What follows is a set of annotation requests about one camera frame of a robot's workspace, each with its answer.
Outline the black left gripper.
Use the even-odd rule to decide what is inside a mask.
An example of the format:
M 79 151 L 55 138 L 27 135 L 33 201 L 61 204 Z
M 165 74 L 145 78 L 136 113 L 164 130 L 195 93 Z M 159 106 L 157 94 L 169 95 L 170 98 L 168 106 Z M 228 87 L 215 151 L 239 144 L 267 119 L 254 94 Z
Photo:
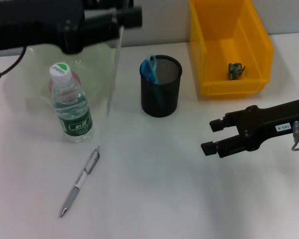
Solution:
M 52 44 L 65 54 L 120 37 L 143 24 L 140 6 L 86 19 L 80 0 L 0 1 L 0 50 Z

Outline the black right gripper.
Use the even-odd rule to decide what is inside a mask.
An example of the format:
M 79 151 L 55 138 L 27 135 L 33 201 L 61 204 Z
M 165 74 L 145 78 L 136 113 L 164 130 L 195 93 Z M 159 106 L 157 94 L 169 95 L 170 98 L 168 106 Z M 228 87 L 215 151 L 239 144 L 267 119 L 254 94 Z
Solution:
M 240 136 L 202 143 L 206 156 L 218 154 L 223 158 L 242 151 L 255 151 L 270 138 L 294 132 L 299 135 L 299 100 L 266 109 L 251 106 L 226 113 L 222 119 L 209 124 L 213 132 L 235 126 Z

